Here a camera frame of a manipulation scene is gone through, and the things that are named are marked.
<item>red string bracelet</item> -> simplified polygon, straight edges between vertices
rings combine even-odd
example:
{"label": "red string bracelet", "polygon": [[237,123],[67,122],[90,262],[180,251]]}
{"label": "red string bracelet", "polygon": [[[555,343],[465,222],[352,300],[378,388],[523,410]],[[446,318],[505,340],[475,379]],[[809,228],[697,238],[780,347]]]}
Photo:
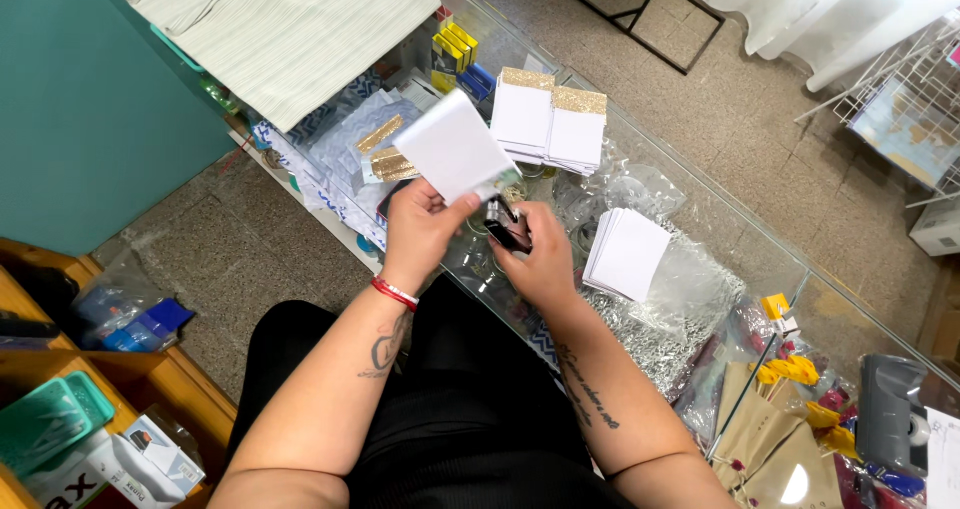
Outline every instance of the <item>red string bracelet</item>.
{"label": "red string bracelet", "polygon": [[418,298],[412,295],[405,294],[398,288],[391,286],[390,284],[387,283],[386,280],[381,278],[379,274],[375,275],[373,278],[374,279],[371,280],[370,283],[374,286],[374,288],[378,292],[380,292],[381,294],[385,294],[390,298],[394,300],[398,300],[403,304],[407,305],[407,308],[410,309],[410,312],[417,311],[416,307],[417,307],[417,304],[420,302]]}

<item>script tattoo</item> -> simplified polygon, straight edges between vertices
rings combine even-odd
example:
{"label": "script tattoo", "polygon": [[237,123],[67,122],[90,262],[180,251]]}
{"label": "script tattoo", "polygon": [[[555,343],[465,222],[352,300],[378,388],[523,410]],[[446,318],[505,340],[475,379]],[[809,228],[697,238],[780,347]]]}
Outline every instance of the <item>script tattoo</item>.
{"label": "script tattoo", "polygon": [[583,376],[580,374],[580,369],[577,368],[575,364],[577,362],[577,356],[570,353],[570,348],[567,347],[566,344],[560,344],[559,347],[557,347],[557,356],[559,357],[559,364],[562,367],[560,372],[564,377],[563,384],[567,387],[567,395],[570,396],[570,400],[573,402],[574,407],[577,408],[577,419],[579,419],[586,426],[593,428],[593,425],[590,422],[591,414],[587,412],[586,408],[584,408],[582,404],[583,401],[571,390],[572,384],[568,378],[568,372],[577,380],[577,384],[580,385],[581,389],[584,390],[583,392],[587,395],[586,397],[589,398],[590,402],[593,403],[597,413],[600,414],[600,418],[606,422],[606,426],[610,428],[617,428],[620,426],[620,423],[615,421],[613,417],[611,417],[610,414],[604,409],[603,402],[601,402],[599,396],[597,396],[600,392],[591,389],[591,386],[586,383]]}
{"label": "script tattoo", "polygon": [[393,326],[385,324],[378,329],[382,336],[377,337],[369,349],[373,368],[367,368],[358,373],[357,377],[383,377],[390,373],[390,366],[401,350],[403,335],[406,334],[411,321],[413,321],[413,313],[408,310],[393,322]]}

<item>gold glitter paper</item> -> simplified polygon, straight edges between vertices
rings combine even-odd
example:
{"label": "gold glitter paper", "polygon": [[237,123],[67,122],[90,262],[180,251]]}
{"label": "gold glitter paper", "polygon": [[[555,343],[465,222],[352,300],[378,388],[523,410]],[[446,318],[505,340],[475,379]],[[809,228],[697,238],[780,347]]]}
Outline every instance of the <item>gold glitter paper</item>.
{"label": "gold glitter paper", "polygon": [[380,127],[370,134],[367,134],[366,137],[358,141],[354,147],[357,147],[357,150],[360,151],[360,154],[367,154],[370,149],[376,147],[380,142],[387,139],[390,134],[393,134],[403,125],[403,118],[400,115],[394,115],[390,118],[389,121],[384,122]]}
{"label": "gold glitter paper", "polygon": [[553,76],[549,73],[529,72],[508,67],[503,67],[503,71],[500,72],[500,79],[509,85],[543,89],[545,91],[552,89],[554,82]]}
{"label": "gold glitter paper", "polygon": [[396,147],[378,150],[369,157],[370,170],[383,182],[405,179],[419,174],[417,168],[403,157]]}
{"label": "gold glitter paper", "polygon": [[566,109],[577,113],[594,113],[604,116],[607,123],[607,95],[570,89],[570,87],[553,88],[553,107]]}

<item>white wire rack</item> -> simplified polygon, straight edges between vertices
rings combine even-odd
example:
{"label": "white wire rack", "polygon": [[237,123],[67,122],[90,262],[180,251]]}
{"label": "white wire rack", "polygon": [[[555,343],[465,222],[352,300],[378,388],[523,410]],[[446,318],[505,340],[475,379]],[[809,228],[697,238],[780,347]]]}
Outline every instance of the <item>white wire rack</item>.
{"label": "white wire rack", "polygon": [[831,106],[847,128],[932,192],[924,205],[960,196],[960,70],[946,58],[960,44],[951,12],[884,51]]}

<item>person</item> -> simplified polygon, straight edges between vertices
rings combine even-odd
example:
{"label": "person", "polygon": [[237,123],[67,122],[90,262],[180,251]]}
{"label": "person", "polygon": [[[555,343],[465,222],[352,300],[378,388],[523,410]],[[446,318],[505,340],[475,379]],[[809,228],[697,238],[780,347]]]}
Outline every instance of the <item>person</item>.
{"label": "person", "polygon": [[[444,203],[422,178],[392,198],[379,276],[400,292],[422,286],[480,199]],[[563,225],[544,203],[515,208],[533,251],[521,260],[491,245],[549,327],[565,394],[444,275],[415,314],[373,285],[339,317],[283,302],[251,336],[210,507],[733,507],[680,419],[577,294]],[[402,375],[390,374],[411,324]]]}

